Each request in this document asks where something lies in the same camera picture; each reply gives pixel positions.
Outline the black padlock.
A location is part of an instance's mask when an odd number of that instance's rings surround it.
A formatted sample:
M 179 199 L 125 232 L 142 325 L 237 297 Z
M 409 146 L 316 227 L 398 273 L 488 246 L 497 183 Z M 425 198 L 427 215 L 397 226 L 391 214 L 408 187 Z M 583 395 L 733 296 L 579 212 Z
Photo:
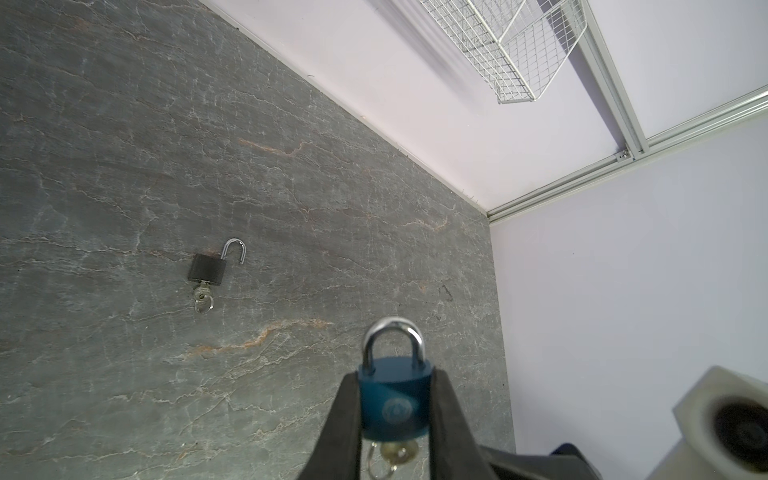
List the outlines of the black padlock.
M 187 273 L 187 280 L 220 286 L 227 268 L 227 256 L 233 245 L 240 248 L 239 263 L 243 264 L 247 256 L 247 246 L 243 240 L 233 237 L 224 243 L 218 256 L 196 253 Z

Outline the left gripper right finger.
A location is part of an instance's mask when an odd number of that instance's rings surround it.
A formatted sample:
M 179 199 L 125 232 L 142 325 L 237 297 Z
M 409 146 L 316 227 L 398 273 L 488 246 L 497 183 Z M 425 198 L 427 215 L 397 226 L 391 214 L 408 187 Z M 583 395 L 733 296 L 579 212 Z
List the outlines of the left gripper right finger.
M 432 372 L 429 407 L 431 479 L 496 479 L 476 444 L 448 374 Z

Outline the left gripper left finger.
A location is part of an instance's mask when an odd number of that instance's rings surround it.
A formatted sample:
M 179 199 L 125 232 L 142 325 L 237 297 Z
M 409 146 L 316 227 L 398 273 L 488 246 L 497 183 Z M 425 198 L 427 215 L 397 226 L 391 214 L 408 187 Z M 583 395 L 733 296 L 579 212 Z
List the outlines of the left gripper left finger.
M 358 374 L 346 374 L 299 479 L 360 478 L 362 414 Z

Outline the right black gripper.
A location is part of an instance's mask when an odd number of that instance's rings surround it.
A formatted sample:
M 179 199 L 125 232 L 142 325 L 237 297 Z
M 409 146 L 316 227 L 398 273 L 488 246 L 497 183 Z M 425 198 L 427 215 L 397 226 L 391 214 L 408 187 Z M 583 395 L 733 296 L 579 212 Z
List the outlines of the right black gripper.
M 602 475 L 572 443 L 548 455 L 518 455 L 481 446 L 480 451 L 499 479 L 599 480 Z

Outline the silver key with ring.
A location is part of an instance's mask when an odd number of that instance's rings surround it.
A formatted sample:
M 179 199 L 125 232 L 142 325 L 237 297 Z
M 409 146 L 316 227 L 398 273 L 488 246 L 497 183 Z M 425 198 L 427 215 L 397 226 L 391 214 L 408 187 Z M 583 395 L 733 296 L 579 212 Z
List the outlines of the silver key with ring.
M 204 314 L 214 308 L 214 298 L 209 282 L 201 281 L 192 292 L 194 309 L 197 313 Z

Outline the small key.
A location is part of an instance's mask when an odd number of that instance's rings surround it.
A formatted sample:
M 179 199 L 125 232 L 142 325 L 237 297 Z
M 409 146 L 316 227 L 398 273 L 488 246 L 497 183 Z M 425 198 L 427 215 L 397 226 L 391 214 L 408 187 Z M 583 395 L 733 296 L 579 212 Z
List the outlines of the small key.
M 369 479 L 392 479 L 397 470 L 420 453 L 416 440 L 398 442 L 372 442 L 368 448 L 365 467 Z

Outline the blue padlock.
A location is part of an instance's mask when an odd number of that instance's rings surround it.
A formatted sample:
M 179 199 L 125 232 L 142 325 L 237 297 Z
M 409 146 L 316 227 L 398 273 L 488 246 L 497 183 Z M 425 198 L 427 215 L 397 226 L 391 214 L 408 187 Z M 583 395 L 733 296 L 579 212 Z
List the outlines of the blue padlock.
M 375 357 L 377 339 L 392 332 L 407 337 L 411 354 Z M 358 368 L 363 437 L 374 442 L 398 442 L 426 435 L 432 371 L 423 335 L 413 322 L 401 317 L 374 322 L 363 336 Z

